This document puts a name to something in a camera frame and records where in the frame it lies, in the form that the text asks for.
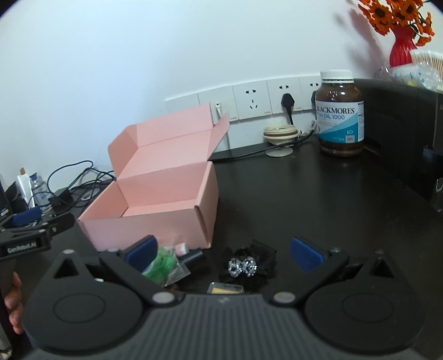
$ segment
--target ribbed gray surface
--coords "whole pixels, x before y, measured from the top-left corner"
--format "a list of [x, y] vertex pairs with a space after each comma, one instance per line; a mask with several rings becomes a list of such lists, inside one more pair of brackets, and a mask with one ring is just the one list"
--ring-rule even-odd
[[[36, 351], [27, 359], [62, 359]], [[418, 360], [413, 351], [379, 359]], [[154, 310], [126, 343], [77, 360], [351, 360], [312, 335], [292, 309], [268, 305], [261, 295], [187, 295], [173, 308]]]

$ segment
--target black table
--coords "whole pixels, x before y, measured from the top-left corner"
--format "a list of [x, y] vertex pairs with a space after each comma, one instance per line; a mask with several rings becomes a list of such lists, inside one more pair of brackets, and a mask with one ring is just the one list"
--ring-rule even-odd
[[[206, 292], [209, 283], [218, 279], [222, 249], [247, 246], [252, 239], [278, 251], [278, 275], [262, 289], [266, 295], [303, 275], [289, 253], [294, 236], [324, 248], [341, 247], [352, 256], [384, 248], [427, 312], [417, 350], [431, 359], [441, 355], [443, 219], [369, 152], [354, 159], [332, 158], [320, 154], [312, 138], [288, 157], [257, 155], [216, 164], [216, 172], [220, 200], [214, 244], [206, 251], [212, 273], [189, 276], [180, 282], [182, 290]], [[58, 235], [51, 251], [18, 261], [25, 294], [65, 248], [82, 255], [95, 252], [77, 226]]]

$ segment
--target blue gripper pad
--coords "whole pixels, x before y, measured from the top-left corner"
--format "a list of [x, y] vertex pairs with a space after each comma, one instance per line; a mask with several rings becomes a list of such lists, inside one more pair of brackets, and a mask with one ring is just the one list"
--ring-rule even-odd
[[321, 253], [298, 238], [292, 239], [291, 256], [292, 260], [306, 272], [312, 271], [325, 261]]
[[11, 224], [13, 227], [22, 227], [42, 218], [42, 209], [33, 207], [32, 209], [15, 214], [12, 217]]
[[154, 261], [157, 250], [157, 239], [153, 235], [148, 235], [121, 251], [120, 256], [125, 263], [142, 272]]

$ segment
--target open cardboard box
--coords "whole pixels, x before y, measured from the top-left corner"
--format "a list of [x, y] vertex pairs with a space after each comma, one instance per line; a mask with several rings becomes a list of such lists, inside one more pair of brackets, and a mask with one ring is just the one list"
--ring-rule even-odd
[[207, 160], [228, 128], [229, 114], [213, 125], [209, 104], [125, 128], [108, 147], [117, 180], [78, 219], [95, 248], [124, 249], [148, 234], [210, 247], [218, 185]]

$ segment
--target brown glass bottle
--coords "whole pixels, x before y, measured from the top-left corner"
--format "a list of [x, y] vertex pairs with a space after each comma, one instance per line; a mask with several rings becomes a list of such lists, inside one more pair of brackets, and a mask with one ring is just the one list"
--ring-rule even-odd
[[363, 150], [363, 95], [349, 70], [322, 71], [322, 86], [315, 103], [320, 149], [338, 157], [358, 155]]

